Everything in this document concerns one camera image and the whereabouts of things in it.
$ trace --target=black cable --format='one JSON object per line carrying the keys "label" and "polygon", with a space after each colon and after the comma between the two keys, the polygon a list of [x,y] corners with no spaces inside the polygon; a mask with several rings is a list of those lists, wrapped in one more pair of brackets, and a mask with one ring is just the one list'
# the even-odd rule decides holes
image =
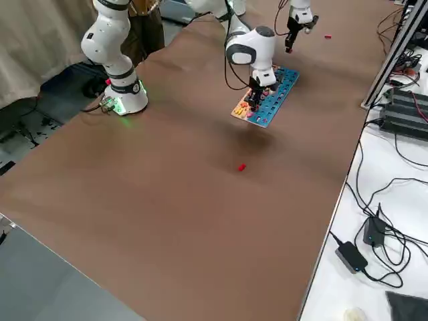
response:
{"label": "black cable", "polygon": [[343,244],[343,242],[341,240],[339,240],[339,238],[337,236],[335,236],[335,234],[333,234],[333,232],[328,231],[329,234],[331,234],[331,236],[333,236],[334,240],[336,241],[336,243],[341,246]]}
{"label": "black cable", "polygon": [[287,5],[289,0],[280,0],[280,2],[278,3],[278,10],[276,11],[276,15],[275,15],[275,21],[274,21],[274,30],[276,35],[288,35],[290,32],[285,32],[285,33],[280,33],[278,32],[278,30],[276,29],[276,23],[278,20],[278,16],[280,15],[280,12],[282,11],[282,9]]}
{"label": "black cable", "polygon": [[194,17],[189,21],[188,25],[190,25],[192,22],[194,22],[194,20],[196,20],[196,19],[198,19],[198,18],[201,18],[201,17],[204,17],[204,16],[209,15],[209,14],[211,14],[211,12],[210,12],[210,11],[207,11],[207,12],[205,12],[205,13],[197,14],[196,16],[194,16]]}
{"label": "black cable", "polygon": [[406,88],[406,87],[409,87],[409,86],[412,86],[412,85],[416,85],[416,86],[420,87],[418,81],[421,79],[421,74],[419,72],[416,74],[416,77],[414,79],[411,76],[407,75],[407,74],[395,74],[395,73],[392,73],[392,75],[394,75],[394,76],[404,76],[404,77],[410,79],[410,82],[408,84],[403,84],[403,83],[398,82],[396,80],[389,80],[389,85],[391,85],[391,86],[393,86],[393,87],[395,87],[397,89],[403,89],[403,88]]}
{"label": "black cable", "polygon": [[22,114],[21,116],[19,116],[20,118],[22,118],[22,117],[24,117],[24,116],[27,116],[27,115],[30,115],[30,114],[32,114],[33,112],[35,112],[36,110],[37,110],[37,105],[39,104],[39,97],[36,97],[35,98],[35,104],[34,104],[34,106],[33,106],[33,108],[29,111],[29,112],[26,112],[25,114]]}
{"label": "black cable", "polygon": [[417,166],[421,166],[421,167],[427,167],[428,168],[427,164],[418,163],[418,162],[415,162],[415,161],[413,161],[411,159],[408,159],[406,156],[403,155],[402,152],[400,152],[399,145],[397,144],[397,133],[396,132],[394,132],[394,141],[395,141],[395,150],[397,151],[398,155],[400,155],[400,157],[402,159],[406,160],[407,162],[409,162],[411,164],[414,164],[414,165],[417,165]]}
{"label": "black cable", "polygon": [[[227,12],[229,13],[229,14],[231,14],[231,12],[232,12],[232,10],[231,10],[231,8],[230,8],[230,4],[227,2],[227,0],[225,0],[225,3],[226,3],[226,7],[227,7]],[[230,32],[230,25],[231,25],[231,23],[232,23],[232,14],[231,14],[231,16],[230,16],[230,18],[229,18],[229,23],[227,24],[227,32],[226,32],[226,38],[225,38],[225,43],[224,43],[224,46],[225,46],[225,48],[226,48],[226,45],[227,45],[227,39],[228,39],[228,37],[229,37],[229,32]],[[227,80],[227,57],[226,57],[226,53],[225,53],[225,65],[224,65],[224,71],[225,71],[225,81],[226,81],[226,84],[227,84],[227,87],[229,87],[230,89],[232,89],[232,90],[242,90],[242,89],[246,89],[246,88],[248,88],[249,87],[249,84],[247,84],[247,83],[245,83],[238,75],[237,75],[237,73],[236,73],[236,71],[233,69],[233,67],[232,67],[232,64],[231,64],[231,62],[229,62],[229,67],[230,67],[230,69],[232,70],[232,72],[233,72],[233,74],[236,76],[236,78],[238,78],[238,80],[240,81],[240,82],[242,82],[245,86],[244,87],[242,87],[242,88],[234,88],[234,87],[232,87],[232,86],[230,86],[230,84],[229,84],[229,81]]]}
{"label": "black cable", "polygon": [[82,109],[80,111],[81,112],[85,112],[85,113],[89,113],[89,112],[94,112],[95,110],[101,108],[101,101],[103,100],[104,96],[105,96],[105,93],[102,93],[101,96],[100,96],[100,102],[97,103],[96,106],[94,106],[92,108],[89,108],[89,109]]}
{"label": "black cable", "polygon": [[398,12],[402,11],[403,8],[397,9],[395,11],[393,11],[392,13],[390,13],[389,15],[387,15],[384,19],[381,20],[381,22],[379,22],[379,24],[377,25],[377,29],[376,29],[376,34],[378,35],[379,40],[382,42],[382,47],[383,47],[383,53],[385,55],[387,55],[387,50],[385,48],[386,43],[383,41],[382,37],[386,38],[387,40],[389,40],[391,43],[393,42],[391,39],[389,39],[387,36],[383,35],[383,32],[385,32],[386,30],[382,31],[382,33],[379,31],[379,28],[381,27],[381,25],[388,20],[391,16],[393,16],[394,14],[397,14]]}
{"label": "black cable", "polygon": [[[380,119],[380,118],[378,118],[378,119],[374,119],[374,120],[371,120],[371,121],[368,121],[368,122],[366,122],[366,123],[364,123],[364,128],[366,127],[366,126],[368,126],[369,124],[378,124],[378,125],[380,125],[381,124],[381,121],[383,121],[382,119]],[[369,279],[369,280],[371,280],[371,281],[373,281],[373,282],[378,282],[378,283],[381,283],[381,284],[384,284],[384,285],[386,285],[386,286],[390,286],[390,287],[392,287],[392,288],[401,288],[402,286],[403,286],[403,279],[402,279],[402,277],[400,276],[400,273],[410,264],[410,260],[411,260],[411,250],[410,250],[410,248],[409,248],[409,246],[407,245],[407,242],[409,242],[409,243],[412,243],[413,245],[415,245],[416,247],[418,247],[418,249],[423,253],[423,255],[426,257],[426,258],[428,258],[428,253],[426,252],[426,251],[424,251],[424,249],[420,246],[420,244],[423,244],[423,245],[426,245],[426,246],[428,246],[428,242],[426,242],[426,241],[421,241],[421,240],[419,240],[419,239],[415,239],[414,237],[411,237],[411,236],[408,236],[408,235],[405,235],[404,233],[402,233],[401,231],[399,231],[397,228],[395,228],[394,227],[394,225],[393,225],[393,223],[392,223],[392,221],[386,216],[386,214],[385,214],[385,212],[382,210],[382,207],[381,207],[381,204],[379,204],[379,206],[378,206],[378,210],[377,210],[377,212],[376,213],[374,213],[373,212],[373,210],[371,210],[369,207],[370,207],[370,204],[372,203],[372,201],[373,201],[373,199],[374,199],[374,197],[377,195],[377,194],[379,194],[379,193],[381,193],[382,191],[385,191],[386,189],[388,189],[393,183],[395,183],[395,182],[397,182],[397,181],[415,181],[415,182],[418,182],[418,183],[422,183],[422,184],[424,184],[424,185],[428,185],[428,182],[427,181],[423,181],[423,180],[420,180],[420,179],[416,179],[416,178],[394,178],[393,180],[391,180],[390,182],[389,182],[389,184],[387,184],[386,186],[384,186],[383,188],[381,188],[381,189],[378,189],[377,191],[375,191],[372,195],[371,195],[371,197],[370,197],[370,199],[369,199],[369,201],[368,202],[366,202],[363,198],[362,198],[362,196],[361,196],[361,194],[360,194],[360,191],[359,191],[359,186],[358,186],[358,182],[359,182],[359,175],[360,175],[360,170],[361,170],[361,168],[362,168],[362,164],[363,164],[363,161],[364,161],[364,151],[363,151],[363,148],[362,148],[362,144],[361,144],[361,141],[359,140],[358,141],[358,147],[359,147],[359,149],[360,149],[360,151],[361,151],[361,160],[360,160],[360,163],[358,164],[358,168],[357,168],[357,172],[356,172],[356,191],[354,191],[354,189],[350,186],[350,184],[348,183],[348,182],[345,182],[345,186],[346,187],[348,187],[349,189],[350,189],[350,191],[351,191],[351,193],[352,193],[352,196],[354,197],[354,200],[356,201],[356,204],[358,205],[358,207],[360,207],[361,208],[361,210],[362,210],[362,212],[364,213],[364,214],[366,214],[367,215],[367,218],[364,220],[364,222],[363,222],[363,224],[361,225],[361,227],[359,228],[359,230],[358,230],[358,232],[356,233],[356,235],[355,235],[355,237],[354,237],[354,246],[358,249],[358,246],[357,246],[357,239],[358,239],[358,236],[360,235],[360,233],[361,233],[361,231],[362,231],[362,229],[364,228],[364,226],[365,226],[365,224],[368,222],[368,220],[370,220],[370,219],[374,219],[374,217],[378,217],[379,219],[381,219],[379,216],[380,216],[380,214],[382,214],[382,216],[383,217],[385,217],[385,219],[387,220],[387,222],[386,221],[384,221],[385,222],[385,226],[386,226],[386,231],[381,231],[381,230],[378,230],[378,232],[379,233],[382,233],[382,234],[384,234],[386,237],[391,237],[391,238],[393,238],[393,239],[396,239],[398,242],[400,242],[400,244],[403,246],[403,249],[402,249],[402,251],[401,251],[401,257],[400,257],[400,259],[399,259],[399,261],[393,261],[392,259],[391,259],[391,256],[389,255],[389,253],[388,253],[388,251],[387,251],[387,249],[386,249],[386,247],[385,247],[385,245],[383,244],[382,245],[382,249],[383,249],[383,252],[384,252],[384,255],[385,255],[385,257],[386,257],[386,259],[387,259],[387,261],[388,261],[388,263],[384,260],[384,259],[382,259],[381,257],[380,257],[380,255],[379,255],[379,253],[377,253],[376,251],[375,251],[375,248],[372,246],[372,252],[374,253],[374,255],[377,257],[377,259],[390,271],[390,272],[388,272],[388,273],[386,273],[385,275],[383,275],[382,277],[380,277],[380,278],[375,278],[374,276],[372,276],[372,275],[370,275],[368,272],[367,272],[367,270],[363,270],[362,272],[363,272],[363,274]],[[398,266],[400,266],[400,265],[402,265],[403,263],[404,263],[404,265],[403,266],[401,266],[401,268],[399,268],[399,269],[394,269],[393,267],[391,267],[390,265],[389,265],[389,263],[391,264],[391,265],[393,265],[393,266],[396,266],[396,267],[398,267]],[[398,280],[399,280],[399,283],[398,284],[392,284],[392,283],[390,283],[390,282],[387,282],[385,279],[387,278],[387,277],[390,277],[390,276],[395,276],[396,278],[398,278]]]}

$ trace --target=black electronic device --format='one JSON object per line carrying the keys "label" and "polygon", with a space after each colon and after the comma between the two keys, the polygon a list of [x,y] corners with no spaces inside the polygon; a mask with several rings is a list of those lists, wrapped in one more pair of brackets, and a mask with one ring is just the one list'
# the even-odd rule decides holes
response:
{"label": "black electronic device", "polygon": [[370,217],[364,224],[363,241],[374,247],[382,246],[387,224],[378,217]]}
{"label": "black electronic device", "polygon": [[367,260],[361,255],[359,250],[351,242],[339,245],[336,255],[352,274],[362,271],[367,265]]}
{"label": "black electronic device", "polygon": [[381,110],[381,129],[428,140],[428,96],[390,89],[385,96],[391,101]]}

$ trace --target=white object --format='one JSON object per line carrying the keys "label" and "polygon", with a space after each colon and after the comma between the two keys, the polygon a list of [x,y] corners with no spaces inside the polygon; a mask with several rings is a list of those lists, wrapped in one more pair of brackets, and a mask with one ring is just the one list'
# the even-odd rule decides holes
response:
{"label": "white object", "polygon": [[343,321],[367,321],[367,318],[360,308],[353,308],[345,311]]}
{"label": "white object", "polygon": [[98,18],[82,40],[82,50],[93,62],[102,64],[111,84],[104,92],[118,102],[119,115],[132,114],[146,108],[148,98],[129,57],[120,46],[130,31],[128,0],[94,0]]}
{"label": "white object", "polygon": [[310,9],[310,0],[291,0],[290,10],[288,12],[290,17],[301,25],[310,23],[314,20],[314,16]]}
{"label": "white object", "polygon": [[252,78],[260,86],[271,86],[276,83],[272,68],[272,58],[275,50],[275,33],[268,27],[259,26],[253,30],[249,28],[232,12],[229,13],[224,0],[185,0],[197,13],[212,12],[225,28],[229,39],[226,43],[227,59],[235,65],[251,65]]}
{"label": "white object", "polygon": [[229,0],[229,4],[232,6],[238,17],[245,15],[245,12],[247,11],[247,0]]}

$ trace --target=gray cloth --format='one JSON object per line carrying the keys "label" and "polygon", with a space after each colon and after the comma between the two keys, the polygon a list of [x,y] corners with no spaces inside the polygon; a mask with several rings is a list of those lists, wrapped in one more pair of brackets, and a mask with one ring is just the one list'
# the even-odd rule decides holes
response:
{"label": "gray cloth", "polygon": [[387,292],[392,321],[428,320],[428,300],[415,296]]}

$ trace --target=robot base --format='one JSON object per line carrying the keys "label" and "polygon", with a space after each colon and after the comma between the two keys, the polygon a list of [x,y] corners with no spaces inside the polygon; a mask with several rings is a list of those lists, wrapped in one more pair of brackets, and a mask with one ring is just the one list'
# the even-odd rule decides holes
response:
{"label": "robot base", "polygon": [[104,91],[107,108],[120,116],[144,110],[147,107],[148,98],[141,81],[140,88],[141,90],[137,94],[120,94],[108,86]]}

